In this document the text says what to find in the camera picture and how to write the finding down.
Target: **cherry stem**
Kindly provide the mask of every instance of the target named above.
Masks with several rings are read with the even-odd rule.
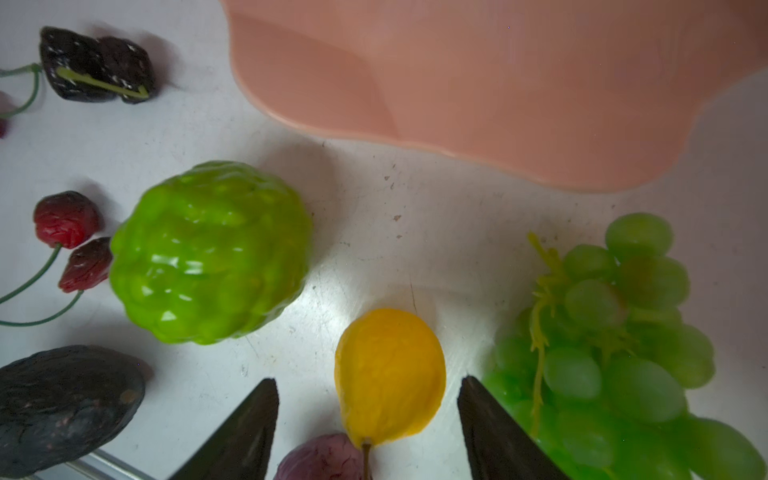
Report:
[[[121,88],[113,84],[108,84],[106,81],[96,80],[90,75],[79,74],[74,70],[66,67],[56,68],[56,75],[69,81],[79,81],[84,84],[93,85],[94,87],[103,88],[104,90],[113,91],[116,94],[125,95],[126,97],[140,98],[146,100],[149,98],[147,89],[143,86],[139,86],[139,91],[128,90],[127,88]]]
[[[45,272],[48,271],[49,268],[51,268],[51,265],[53,265],[54,260],[56,260],[56,257],[58,256],[58,253],[61,251],[61,244],[56,243],[56,246],[53,248],[53,253],[51,253],[51,256],[48,258],[48,261],[45,262],[45,265],[40,269],[39,272],[35,274],[31,279],[27,280],[23,285],[21,285],[16,290],[10,292],[8,295],[0,296],[0,303],[7,302],[11,298],[17,296],[24,290],[26,290],[30,285],[32,285],[34,282],[37,282],[38,279],[43,276]]]
[[[371,480],[371,467],[368,461],[371,452],[371,444],[366,442],[362,444],[362,480]]]
[[[85,290],[79,290],[78,294],[74,296],[74,298],[69,303],[69,305],[59,310],[58,312],[54,313],[48,318],[44,318],[36,322],[26,322],[26,323],[13,323],[13,322],[0,321],[0,326],[35,326],[35,325],[42,325],[43,323],[48,323],[51,320],[56,320],[58,317],[64,315],[70,308],[72,308],[78,302],[78,300],[80,300],[80,297],[83,296],[84,291]]]
[[[32,105],[32,103],[35,101],[35,99],[38,96],[38,91],[40,90],[40,72],[42,72],[42,68],[40,67],[40,65],[36,63],[32,63],[25,67],[16,68],[15,70],[0,70],[0,78],[11,77],[12,75],[18,75],[18,74],[28,73],[28,72],[32,72],[35,74],[35,86],[32,88],[32,95],[29,96],[29,99],[21,107],[11,111],[7,111],[5,113],[1,113],[0,118],[13,117],[14,115],[22,113],[27,108],[29,108],[30,105]]]

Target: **bumpy green fruit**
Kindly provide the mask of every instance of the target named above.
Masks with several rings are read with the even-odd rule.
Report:
[[[215,343],[277,318],[303,288],[312,221],[255,168],[211,161],[152,187],[114,235],[112,289],[162,342]]]

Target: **yellow fruit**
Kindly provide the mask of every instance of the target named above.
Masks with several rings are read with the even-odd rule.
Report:
[[[445,393],[445,357],[416,315],[373,310],[342,335],[334,376],[342,422],[359,449],[414,435],[429,424]]]

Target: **dark fruit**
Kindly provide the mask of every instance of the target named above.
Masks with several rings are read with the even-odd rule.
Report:
[[[110,83],[136,92],[143,86],[149,98],[157,95],[154,69],[146,50],[130,40],[115,37],[99,38],[98,45]],[[127,95],[120,95],[120,98],[127,104],[149,100]]]
[[[0,477],[21,478],[109,442],[144,398],[136,362],[83,345],[0,369]]]
[[[81,82],[65,80],[56,74],[59,67],[69,68],[95,80],[109,82],[98,41],[63,28],[44,27],[40,31],[40,59],[48,83],[65,100],[109,101],[115,93]]]

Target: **countertop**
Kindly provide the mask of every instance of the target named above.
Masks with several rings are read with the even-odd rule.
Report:
[[[449,377],[423,433],[375,450],[376,478],[469,479],[455,399],[461,378],[481,372],[494,332],[530,303],[531,282],[545,271],[525,234],[533,230],[567,251],[601,243],[613,218],[646,210],[674,226],[671,256],[687,265],[692,281],[684,319],[717,348],[717,376],[689,392],[691,409],[735,426],[768,456],[768,71],[705,110],[685,155],[661,179],[619,194],[574,194],[437,154],[286,129],[235,85],[227,24],[213,0],[5,0],[0,67],[37,61],[44,25],[137,41],[165,88],[154,101],[130,106],[64,101],[45,85],[33,108],[12,119],[0,140],[0,293],[45,262],[50,250],[35,239],[32,209],[67,189],[99,204],[110,234],[152,185],[203,161],[231,159],[287,180],[316,225],[303,294],[242,339],[161,344],[127,320],[108,283],[52,323],[0,331],[0,365],[95,343],[151,366],[143,405],[105,451],[167,478],[269,376],[281,401],[272,478],[289,450],[341,429],[336,343],[357,316],[391,306],[433,327]],[[2,79],[0,89],[7,94],[0,101],[19,104],[31,76]],[[0,306],[0,318],[30,321],[65,305],[56,282],[66,259],[60,255],[42,281]]]

